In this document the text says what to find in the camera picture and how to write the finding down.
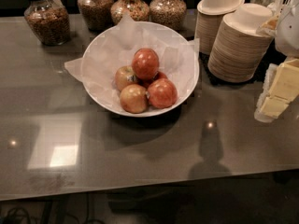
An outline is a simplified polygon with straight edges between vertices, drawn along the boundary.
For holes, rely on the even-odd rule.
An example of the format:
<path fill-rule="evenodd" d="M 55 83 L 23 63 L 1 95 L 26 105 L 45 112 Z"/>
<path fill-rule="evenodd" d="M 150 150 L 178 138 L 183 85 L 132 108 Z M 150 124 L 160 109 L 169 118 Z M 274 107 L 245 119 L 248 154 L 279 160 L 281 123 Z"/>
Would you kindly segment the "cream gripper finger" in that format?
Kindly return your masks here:
<path fill-rule="evenodd" d="M 299 59 L 271 63 L 265 73 L 263 92 L 260 94 L 254 118 L 261 122 L 277 119 L 299 95 Z"/>
<path fill-rule="evenodd" d="M 273 16 L 262 25 L 260 25 L 256 31 L 258 35 L 274 36 L 276 34 L 276 28 L 278 23 L 278 15 Z"/>

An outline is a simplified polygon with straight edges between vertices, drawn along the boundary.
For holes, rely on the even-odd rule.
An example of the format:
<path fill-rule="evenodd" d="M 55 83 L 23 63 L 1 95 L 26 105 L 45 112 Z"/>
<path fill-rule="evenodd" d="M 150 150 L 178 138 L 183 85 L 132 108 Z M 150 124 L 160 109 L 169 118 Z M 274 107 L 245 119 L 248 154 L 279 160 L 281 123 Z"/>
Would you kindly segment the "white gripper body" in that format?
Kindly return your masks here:
<path fill-rule="evenodd" d="M 276 28 L 275 46 L 287 57 L 299 57 L 299 0 L 292 0 L 283 8 Z"/>

